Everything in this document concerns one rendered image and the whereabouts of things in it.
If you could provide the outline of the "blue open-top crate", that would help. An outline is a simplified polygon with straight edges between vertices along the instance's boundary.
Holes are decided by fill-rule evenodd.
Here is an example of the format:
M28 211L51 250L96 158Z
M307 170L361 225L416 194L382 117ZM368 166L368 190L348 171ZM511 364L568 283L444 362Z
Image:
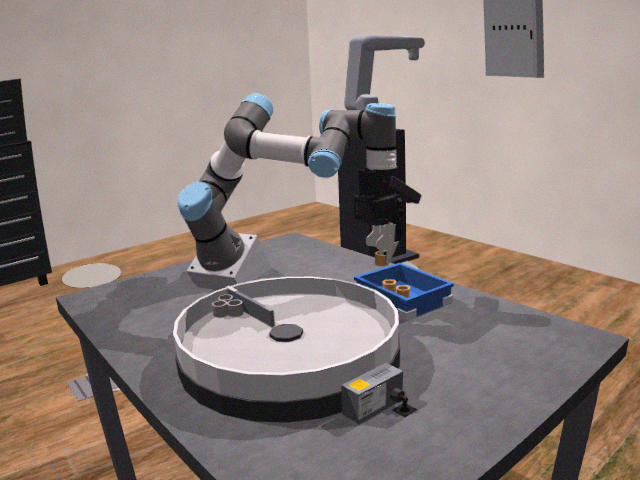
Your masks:
M384 280L395 280L396 287L410 286L410 297L405 298L383 288ZM398 317L405 321L449 305L453 301L451 287L454 287L454 283L402 263L358 275L356 283L389 298L398 310Z

